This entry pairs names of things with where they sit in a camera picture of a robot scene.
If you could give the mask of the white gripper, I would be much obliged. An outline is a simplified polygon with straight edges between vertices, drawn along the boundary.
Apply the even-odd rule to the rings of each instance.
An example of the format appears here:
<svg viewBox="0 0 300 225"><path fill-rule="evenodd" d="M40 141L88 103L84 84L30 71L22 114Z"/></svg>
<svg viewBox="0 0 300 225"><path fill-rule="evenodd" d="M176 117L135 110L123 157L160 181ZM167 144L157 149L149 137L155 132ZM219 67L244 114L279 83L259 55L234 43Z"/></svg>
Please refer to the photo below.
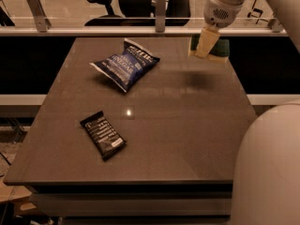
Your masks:
<svg viewBox="0 0 300 225"><path fill-rule="evenodd" d="M205 58L218 42L218 28L231 25L245 0L206 0L203 10L205 22L210 25L201 31L195 55Z"/></svg>

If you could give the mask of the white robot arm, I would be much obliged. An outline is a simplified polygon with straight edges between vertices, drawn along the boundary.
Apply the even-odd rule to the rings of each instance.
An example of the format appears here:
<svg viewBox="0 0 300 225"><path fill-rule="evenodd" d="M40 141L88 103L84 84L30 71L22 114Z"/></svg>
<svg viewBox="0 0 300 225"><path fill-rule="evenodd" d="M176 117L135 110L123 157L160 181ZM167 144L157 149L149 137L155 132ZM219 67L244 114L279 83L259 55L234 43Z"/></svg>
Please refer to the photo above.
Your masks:
<svg viewBox="0 0 300 225"><path fill-rule="evenodd" d="M206 57L218 30L245 0L207 0L196 55ZM300 50L300 0L267 0ZM230 225L300 225L300 106L297 100L258 117L247 130L233 175Z"/></svg>

